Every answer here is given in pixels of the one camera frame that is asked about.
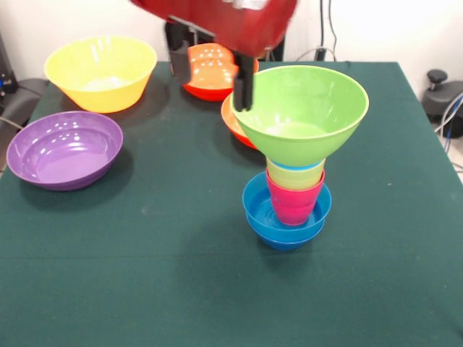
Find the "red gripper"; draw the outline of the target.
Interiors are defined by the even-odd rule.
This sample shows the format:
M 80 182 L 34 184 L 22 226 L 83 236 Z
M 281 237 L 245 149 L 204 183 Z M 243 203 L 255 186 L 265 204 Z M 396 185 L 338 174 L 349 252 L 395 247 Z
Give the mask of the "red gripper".
M 233 104 L 241 112 L 252 108 L 252 57 L 258 57 L 280 43 L 297 2 L 133 1 L 133 4 L 166 20 L 164 31 L 171 68 L 180 84 L 191 80 L 188 27 L 196 28 L 233 50 L 234 63 L 238 67 L 233 82 Z

